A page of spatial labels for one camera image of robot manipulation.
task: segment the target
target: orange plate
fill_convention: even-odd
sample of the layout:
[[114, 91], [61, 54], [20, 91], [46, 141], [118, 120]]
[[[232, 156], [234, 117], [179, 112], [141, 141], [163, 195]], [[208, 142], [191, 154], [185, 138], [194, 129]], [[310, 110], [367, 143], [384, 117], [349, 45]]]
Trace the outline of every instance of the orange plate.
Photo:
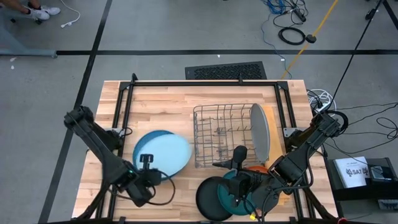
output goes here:
[[251, 171], [262, 172], [262, 173], [265, 173], [265, 174], [268, 173], [268, 169], [263, 167], [263, 166], [251, 166], [251, 167], [248, 167], [246, 169], [251, 170]]

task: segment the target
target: person's leg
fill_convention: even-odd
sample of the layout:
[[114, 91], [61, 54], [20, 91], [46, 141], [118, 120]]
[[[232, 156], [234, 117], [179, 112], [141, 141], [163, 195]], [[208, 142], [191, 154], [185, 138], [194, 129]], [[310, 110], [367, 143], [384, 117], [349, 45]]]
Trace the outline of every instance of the person's leg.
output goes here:
[[39, 0], [29, 0], [28, 6], [32, 9], [41, 10]]
[[29, 14], [30, 11], [26, 7], [24, 7], [19, 0], [0, 0], [6, 7], [20, 11], [23, 14]]

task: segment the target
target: white shoe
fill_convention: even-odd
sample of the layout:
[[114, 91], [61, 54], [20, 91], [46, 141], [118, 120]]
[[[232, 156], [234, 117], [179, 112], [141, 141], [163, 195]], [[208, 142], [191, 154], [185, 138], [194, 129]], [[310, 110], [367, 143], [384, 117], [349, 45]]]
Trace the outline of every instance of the white shoe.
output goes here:
[[29, 7], [26, 7], [26, 8], [30, 10], [30, 14], [29, 15], [32, 16], [33, 19], [40, 19], [40, 20], [50, 19], [50, 15], [48, 13], [46, 13], [45, 11], [31, 9]]
[[61, 9], [58, 7], [42, 6], [42, 11], [46, 12], [48, 15], [54, 16], [60, 13]]

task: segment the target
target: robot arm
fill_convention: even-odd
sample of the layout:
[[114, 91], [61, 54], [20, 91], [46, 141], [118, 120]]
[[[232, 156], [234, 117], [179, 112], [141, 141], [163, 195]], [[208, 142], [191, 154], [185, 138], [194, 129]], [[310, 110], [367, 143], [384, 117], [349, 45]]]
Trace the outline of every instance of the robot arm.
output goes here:
[[161, 181], [161, 173], [157, 169], [149, 169], [153, 155], [142, 155], [140, 160], [144, 163], [144, 168], [138, 170], [129, 161], [113, 154], [113, 149], [121, 147], [119, 134], [116, 131], [105, 131], [96, 124], [88, 107], [81, 106], [67, 113], [64, 118], [65, 126], [81, 137], [103, 165], [105, 187], [100, 190], [100, 194], [106, 193], [109, 186], [114, 185], [119, 192], [126, 191], [138, 207], [153, 197], [149, 187], [159, 185]]
[[[333, 119], [329, 113], [336, 113], [343, 117], [344, 125], [340, 127], [337, 120]], [[234, 195], [234, 200], [240, 201], [252, 192], [254, 203], [267, 213], [277, 205], [282, 191], [285, 194], [291, 194], [294, 188], [299, 188], [303, 174], [308, 168], [309, 158], [326, 139], [337, 137], [347, 125], [348, 119], [342, 113], [331, 111], [317, 114], [312, 119], [309, 128], [304, 131], [297, 130], [286, 139], [286, 148], [290, 149], [290, 152], [278, 158], [270, 166], [268, 174], [243, 169], [241, 163], [244, 160], [242, 158], [246, 158], [247, 149], [244, 146], [238, 146], [230, 161], [213, 164], [218, 167], [237, 169], [235, 177], [231, 180], [218, 179], [219, 183]]]

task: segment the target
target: black metal frame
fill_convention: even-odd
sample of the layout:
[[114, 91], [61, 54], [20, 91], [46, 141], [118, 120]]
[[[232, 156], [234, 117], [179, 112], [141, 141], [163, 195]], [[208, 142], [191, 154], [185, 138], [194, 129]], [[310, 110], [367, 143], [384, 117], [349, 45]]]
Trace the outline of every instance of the black metal frame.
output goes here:
[[[330, 173], [330, 166], [329, 166], [329, 163], [328, 163], [328, 158], [326, 156], [323, 156], [323, 161], [325, 163], [326, 172], [328, 174], [329, 183], [331, 185], [331, 191], [333, 193], [333, 186], [332, 186], [332, 182], [331, 182], [331, 180], [333, 180], [333, 179], [332, 179], [332, 176], [331, 176], [331, 173]], [[337, 215], [339, 217], [344, 217], [344, 215], [343, 215], [343, 207], [341, 206], [340, 202], [336, 200], [334, 194], [333, 194], [333, 200], [335, 201]]]
[[[132, 92], [133, 92], [133, 88], [135, 86], [272, 86], [272, 87], [274, 87], [274, 90], [275, 90], [275, 97], [277, 100], [279, 118], [280, 118], [280, 123], [282, 126], [281, 128], [282, 129], [287, 128], [287, 124], [286, 124], [280, 90], [284, 91], [285, 101], [286, 101], [286, 105], [287, 105], [287, 111], [289, 112], [289, 120], [290, 120], [291, 126], [293, 128], [297, 127], [296, 122], [295, 122], [292, 100], [290, 98], [289, 86], [288, 86], [287, 81], [277, 81], [277, 82], [245, 81], [244, 82], [243, 80], [237, 80], [235, 82], [234, 81], [136, 82], [136, 80], [138, 80], [138, 79], [137, 79], [136, 75], [133, 74], [130, 82], [121, 82], [120, 83], [118, 100], [116, 102], [115, 114], [114, 114], [114, 119], [113, 119], [113, 124], [112, 124], [113, 128], [117, 128], [117, 126], [118, 126], [119, 114], [120, 114], [120, 110], [121, 110], [121, 102], [123, 100], [123, 94], [124, 94], [125, 90], [128, 90], [128, 93], [127, 93], [127, 101], [126, 101], [126, 107], [125, 107], [126, 109], [125, 109], [125, 113], [124, 113], [122, 128], [127, 127], [127, 122], [129, 119], [128, 111], [130, 111], [130, 108], [131, 108]], [[118, 156], [123, 156], [123, 149], [124, 149], [124, 140], [123, 140], [122, 147], [118, 150]], [[303, 208], [302, 208], [301, 198], [300, 198], [298, 190], [294, 191], [293, 194], [294, 194], [297, 218], [298, 219], [303, 218]], [[308, 211], [310, 214], [310, 218], [314, 218], [315, 217], [314, 208], [307, 197], [306, 197], [306, 201], [307, 201], [307, 205], [308, 205]], [[102, 201], [97, 209], [96, 218], [101, 218], [101, 215], [103, 212], [103, 204], [104, 204], [104, 202]], [[108, 218], [113, 218], [115, 206], [116, 206], [116, 197], [114, 195], [111, 195], [111, 198], [109, 201], [108, 214], [107, 214]], [[290, 222], [270, 222], [270, 223], [292, 223], [292, 221], [290, 221]]]

